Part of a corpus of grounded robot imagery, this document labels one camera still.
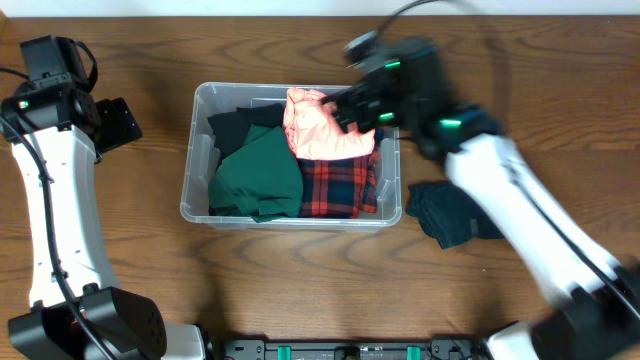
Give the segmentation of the pink shirt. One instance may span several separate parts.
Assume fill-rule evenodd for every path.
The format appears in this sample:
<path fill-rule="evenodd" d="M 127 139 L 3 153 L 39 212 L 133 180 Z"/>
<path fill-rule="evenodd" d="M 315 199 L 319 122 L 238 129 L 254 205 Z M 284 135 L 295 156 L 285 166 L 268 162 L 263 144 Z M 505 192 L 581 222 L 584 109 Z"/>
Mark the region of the pink shirt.
<path fill-rule="evenodd" d="M 344 132 L 333 117 L 335 105 L 322 103 L 324 93 L 292 87 L 286 95 L 282 128 L 297 158 L 343 160 L 373 152 L 375 131 Z"/>

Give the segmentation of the red navy plaid cloth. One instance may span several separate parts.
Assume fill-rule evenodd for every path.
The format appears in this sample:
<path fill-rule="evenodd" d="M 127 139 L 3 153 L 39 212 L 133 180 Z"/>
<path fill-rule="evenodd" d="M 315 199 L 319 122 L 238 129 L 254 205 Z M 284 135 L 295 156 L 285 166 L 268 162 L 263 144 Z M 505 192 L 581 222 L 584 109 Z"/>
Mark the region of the red navy plaid cloth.
<path fill-rule="evenodd" d="M 303 218 L 355 219 L 377 211 L 376 166 L 379 151 L 341 160 L 299 159 Z"/>

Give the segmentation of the dark teal garment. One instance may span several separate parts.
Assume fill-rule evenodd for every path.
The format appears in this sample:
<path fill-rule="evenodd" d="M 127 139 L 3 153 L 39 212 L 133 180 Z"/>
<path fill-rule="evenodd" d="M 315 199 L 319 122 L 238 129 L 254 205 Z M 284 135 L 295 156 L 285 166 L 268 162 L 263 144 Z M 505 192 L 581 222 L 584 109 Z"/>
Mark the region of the dark teal garment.
<path fill-rule="evenodd" d="M 449 182 L 410 185 L 406 213 L 441 249 L 472 239 L 499 240 L 504 236 L 484 210 L 463 190 Z"/>

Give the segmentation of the dark green garment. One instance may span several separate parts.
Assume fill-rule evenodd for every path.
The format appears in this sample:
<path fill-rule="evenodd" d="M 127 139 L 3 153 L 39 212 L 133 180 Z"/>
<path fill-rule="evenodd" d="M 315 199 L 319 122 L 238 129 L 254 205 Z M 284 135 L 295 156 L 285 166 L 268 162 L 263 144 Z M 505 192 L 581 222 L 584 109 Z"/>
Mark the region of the dark green garment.
<path fill-rule="evenodd" d="M 208 185 L 209 213 L 261 223 L 299 215 L 303 180 L 284 130 L 253 125 Z"/>

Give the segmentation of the black pants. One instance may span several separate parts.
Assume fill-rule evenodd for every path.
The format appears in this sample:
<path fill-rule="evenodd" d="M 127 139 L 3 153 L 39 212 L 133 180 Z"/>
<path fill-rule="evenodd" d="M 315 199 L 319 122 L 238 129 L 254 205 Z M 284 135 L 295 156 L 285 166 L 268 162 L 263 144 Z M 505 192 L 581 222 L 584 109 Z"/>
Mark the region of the black pants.
<path fill-rule="evenodd" d="M 221 158 L 224 159 L 243 146 L 252 125 L 267 128 L 281 126 L 284 110 L 282 104 L 271 104 L 255 108 L 237 107 L 235 112 L 209 116 L 207 120 Z"/>

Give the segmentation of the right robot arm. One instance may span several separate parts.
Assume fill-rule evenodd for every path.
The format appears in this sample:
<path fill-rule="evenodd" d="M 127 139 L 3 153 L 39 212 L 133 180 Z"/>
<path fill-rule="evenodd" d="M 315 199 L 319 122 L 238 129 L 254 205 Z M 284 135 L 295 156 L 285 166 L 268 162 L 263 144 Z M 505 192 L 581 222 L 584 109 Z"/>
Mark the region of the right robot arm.
<path fill-rule="evenodd" d="M 490 358 L 609 359 L 638 344 L 638 270 L 574 222 L 498 120 L 455 94 L 431 40 L 387 46 L 369 32 L 352 40 L 345 56 L 363 77 L 329 96 L 340 128 L 409 131 L 423 156 L 441 163 L 492 220 L 554 309 L 538 323 L 490 335 Z"/>

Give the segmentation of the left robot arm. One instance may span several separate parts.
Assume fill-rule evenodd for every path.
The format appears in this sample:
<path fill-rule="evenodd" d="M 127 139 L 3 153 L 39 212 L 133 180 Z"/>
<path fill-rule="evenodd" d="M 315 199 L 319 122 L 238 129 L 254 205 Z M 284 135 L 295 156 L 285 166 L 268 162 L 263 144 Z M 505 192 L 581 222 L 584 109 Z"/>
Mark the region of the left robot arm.
<path fill-rule="evenodd" d="M 95 100 L 88 47 L 45 36 L 20 46 L 22 84 L 1 103 L 1 133 L 24 182 L 33 247 L 30 309 L 8 323 L 29 359 L 203 359 L 194 325 L 167 323 L 128 292 L 108 259 L 95 195 L 103 155 L 138 140 L 121 98 Z"/>

